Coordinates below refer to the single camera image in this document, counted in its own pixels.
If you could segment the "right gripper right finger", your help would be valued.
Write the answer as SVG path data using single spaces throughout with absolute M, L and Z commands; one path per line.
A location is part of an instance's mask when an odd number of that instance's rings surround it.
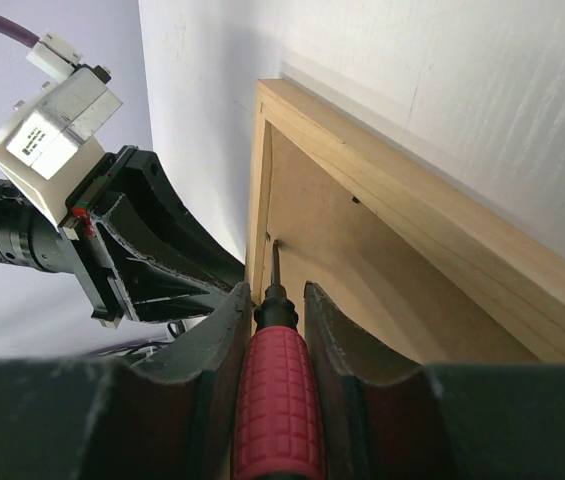
M 304 288 L 332 479 L 565 479 L 565 363 L 417 363 Z

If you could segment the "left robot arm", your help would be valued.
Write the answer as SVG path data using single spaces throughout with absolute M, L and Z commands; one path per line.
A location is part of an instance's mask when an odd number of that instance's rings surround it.
M 55 227 L 0 180 L 0 264 L 74 275 L 104 326 L 206 316 L 244 278 L 244 265 L 186 208 L 151 151 L 105 154 L 65 205 Z

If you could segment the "red handled screwdriver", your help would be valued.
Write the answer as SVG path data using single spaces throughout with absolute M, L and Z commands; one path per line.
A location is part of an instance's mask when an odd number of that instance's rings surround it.
M 233 479 L 325 479 L 316 377 L 272 243 L 271 283 L 254 311 L 243 360 L 231 454 Z

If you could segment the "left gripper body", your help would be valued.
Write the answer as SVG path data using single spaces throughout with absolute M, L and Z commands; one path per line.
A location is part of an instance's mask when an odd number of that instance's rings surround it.
M 122 319 L 135 321 L 137 316 L 119 271 L 124 250 L 92 214 L 136 151 L 135 145 L 125 145 L 105 153 L 69 194 L 59 227 L 64 258 L 91 304 L 91 317 L 105 328 L 116 329 Z

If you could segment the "wooden picture frame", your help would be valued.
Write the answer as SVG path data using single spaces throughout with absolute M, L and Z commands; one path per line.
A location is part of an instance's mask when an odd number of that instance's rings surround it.
M 295 84 L 256 86 L 246 272 L 281 245 L 300 302 L 322 286 L 419 361 L 565 361 L 565 259 Z

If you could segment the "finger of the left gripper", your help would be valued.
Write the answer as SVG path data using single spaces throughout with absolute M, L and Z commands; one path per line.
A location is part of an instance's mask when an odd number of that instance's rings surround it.
M 158 156 L 133 149 L 123 170 L 124 191 L 140 219 L 179 256 L 178 263 L 209 274 L 228 288 L 244 278 L 243 263 L 224 249 L 184 205 Z
M 230 288 L 209 274 L 178 263 L 179 256 L 152 234 L 129 198 L 106 193 L 92 217 L 124 250 L 119 267 L 122 282 L 137 316 L 136 322 L 165 323 L 206 316 L 227 297 Z

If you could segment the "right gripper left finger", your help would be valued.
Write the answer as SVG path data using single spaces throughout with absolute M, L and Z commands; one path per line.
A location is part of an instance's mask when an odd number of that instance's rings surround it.
M 251 294 L 146 359 L 0 361 L 0 479 L 213 479 L 230 442 Z

